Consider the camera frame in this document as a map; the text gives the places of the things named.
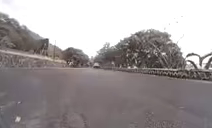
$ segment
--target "utility pole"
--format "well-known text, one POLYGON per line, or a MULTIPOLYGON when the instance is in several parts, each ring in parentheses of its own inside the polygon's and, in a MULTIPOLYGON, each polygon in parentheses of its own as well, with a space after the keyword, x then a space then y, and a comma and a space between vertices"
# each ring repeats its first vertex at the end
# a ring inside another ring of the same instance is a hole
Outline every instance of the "utility pole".
POLYGON ((54 44, 54 47, 53 47, 53 60, 55 60, 55 45, 56 45, 56 40, 55 40, 55 44, 54 44))

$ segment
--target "road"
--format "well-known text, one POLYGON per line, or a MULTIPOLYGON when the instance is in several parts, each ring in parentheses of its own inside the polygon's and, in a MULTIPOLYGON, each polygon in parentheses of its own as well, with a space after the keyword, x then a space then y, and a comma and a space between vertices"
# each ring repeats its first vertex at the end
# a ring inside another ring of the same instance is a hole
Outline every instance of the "road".
POLYGON ((0 106, 8 124, 26 128, 146 128, 149 122, 212 128, 212 82, 97 69, 7 69, 0 70, 0 106))

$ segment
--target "palm tree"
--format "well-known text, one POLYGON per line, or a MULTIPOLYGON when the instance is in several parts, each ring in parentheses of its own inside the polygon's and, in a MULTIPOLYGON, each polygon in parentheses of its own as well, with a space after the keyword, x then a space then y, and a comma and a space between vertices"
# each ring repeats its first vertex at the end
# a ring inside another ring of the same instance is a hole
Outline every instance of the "palm tree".
POLYGON ((200 56, 200 55, 198 55, 196 53, 189 53, 189 54, 186 55, 185 60, 186 60, 186 62, 191 63, 195 69, 199 69, 199 68, 203 69, 203 67, 202 67, 203 60, 206 59, 209 56, 211 56, 211 57, 209 58, 208 62, 206 63, 206 65, 204 67, 204 69, 209 69, 209 67, 211 66, 211 63, 212 63, 212 52, 208 53, 208 54, 206 54, 204 56, 200 56), (191 57, 191 56, 197 56, 199 58, 199 66, 200 67, 198 67, 195 64, 195 62, 193 62, 192 60, 186 60, 188 57, 191 57))

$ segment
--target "foliage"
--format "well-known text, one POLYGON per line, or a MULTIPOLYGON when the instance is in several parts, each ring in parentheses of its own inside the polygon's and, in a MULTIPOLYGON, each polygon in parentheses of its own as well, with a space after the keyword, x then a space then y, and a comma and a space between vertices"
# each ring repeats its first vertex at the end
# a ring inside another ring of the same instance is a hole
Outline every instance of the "foliage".
MULTIPOLYGON (((37 54, 47 55, 49 50, 49 41, 46 38, 29 30, 26 26, 10 18, 7 14, 0 12, 0 45, 5 43, 8 48, 22 51, 33 51, 37 54)), ((56 56, 62 57, 62 50, 56 47, 56 56)))
POLYGON ((114 61, 117 67, 181 68, 185 65, 181 50, 170 35, 154 29, 136 32, 115 46, 106 43, 95 61, 102 64, 114 61))
POLYGON ((195 64, 195 62, 193 62, 193 61, 191 61, 191 60, 186 60, 187 62, 190 62, 190 63, 193 65, 193 67, 194 67, 195 69, 199 69, 199 68, 201 68, 201 69, 203 69, 203 68, 204 68, 204 69, 209 69, 209 67, 211 67, 211 65, 212 65, 212 52, 211 52, 211 53, 208 53, 208 54, 205 54, 204 56, 200 56, 200 55, 198 55, 198 54, 196 54, 196 53, 189 53, 189 54, 186 55, 185 59, 187 59, 188 57, 191 57, 191 56, 197 56, 197 57, 199 58, 199 66, 200 66, 200 67, 198 67, 198 66, 195 64), (205 67, 202 67, 203 61, 204 61, 206 58, 208 58, 209 56, 211 56, 211 57, 209 58, 209 60, 208 60, 208 62, 206 63, 205 67))
POLYGON ((89 57, 80 49, 69 47, 63 51, 63 59, 72 66, 83 66, 89 62, 89 57))

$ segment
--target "stone wall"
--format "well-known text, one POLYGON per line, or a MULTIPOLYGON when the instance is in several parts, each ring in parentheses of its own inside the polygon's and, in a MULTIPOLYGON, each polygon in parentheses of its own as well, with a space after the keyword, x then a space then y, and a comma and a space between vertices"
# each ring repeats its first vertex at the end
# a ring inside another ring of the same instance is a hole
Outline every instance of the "stone wall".
POLYGON ((0 68, 65 67, 63 61, 0 52, 0 68))

